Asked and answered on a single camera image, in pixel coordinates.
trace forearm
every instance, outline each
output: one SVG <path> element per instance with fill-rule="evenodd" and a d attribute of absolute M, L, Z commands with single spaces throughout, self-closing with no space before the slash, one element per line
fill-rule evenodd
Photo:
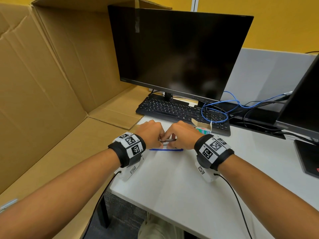
<path fill-rule="evenodd" d="M 265 173 L 236 155 L 218 170 L 273 237 L 318 238 L 319 212 Z"/>
<path fill-rule="evenodd" d="M 107 149 L 62 173 L 0 214 L 0 238 L 52 238 L 120 165 Z"/>

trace desk leg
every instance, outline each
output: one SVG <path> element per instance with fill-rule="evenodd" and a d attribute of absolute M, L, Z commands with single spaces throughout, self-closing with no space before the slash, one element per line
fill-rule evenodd
<path fill-rule="evenodd" d="M 98 205 L 97 213 L 98 213 L 98 217 L 99 217 L 99 221 L 100 221 L 101 226 L 103 226 L 104 228 L 108 228 L 108 226 L 110 225 L 111 222 L 110 222 L 110 219 L 108 218 L 104 198 L 101 200 L 100 204 Z"/>

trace black monitor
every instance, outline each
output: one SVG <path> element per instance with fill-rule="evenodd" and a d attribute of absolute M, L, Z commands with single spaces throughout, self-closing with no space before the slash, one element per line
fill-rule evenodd
<path fill-rule="evenodd" d="M 220 100 L 252 16 L 109 6 L 121 81 Z"/>
<path fill-rule="evenodd" d="M 275 125 L 319 139 L 318 90 L 319 55 L 282 108 Z M 319 145 L 295 140 L 295 146 L 305 173 L 319 178 Z"/>

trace hand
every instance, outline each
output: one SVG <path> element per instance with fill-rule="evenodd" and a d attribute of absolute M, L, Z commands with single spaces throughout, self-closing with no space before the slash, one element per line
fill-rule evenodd
<path fill-rule="evenodd" d="M 183 148 L 188 150 L 194 149 L 197 140 L 204 136 L 204 134 L 200 133 L 192 125 L 183 121 L 172 124 L 164 136 L 162 136 L 162 141 L 168 139 L 172 134 L 172 137 L 177 136 L 177 140 L 167 144 L 167 148 Z"/>
<path fill-rule="evenodd" d="M 163 148 L 163 144 L 159 141 L 164 136 L 164 129 L 160 122 L 154 120 L 145 122 L 138 127 L 135 134 L 143 138 L 146 149 Z"/>

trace wristband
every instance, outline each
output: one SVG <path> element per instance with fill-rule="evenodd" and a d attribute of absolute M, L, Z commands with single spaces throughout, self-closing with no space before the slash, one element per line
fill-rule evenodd
<path fill-rule="evenodd" d="M 205 169 L 218 169 L 230 155 L 234 154 L 231 147 L 219 136 L 207 134 L 198 139 L 194 145 L 197 161 Z"/>
<path fill-rule="evenodd" d="M 141 160 L 146 144 L 140 136 L 126 132 L 114 139 L 108 148 L 114 150 L 120 160 L 121 168 L 124 168 Z"/>

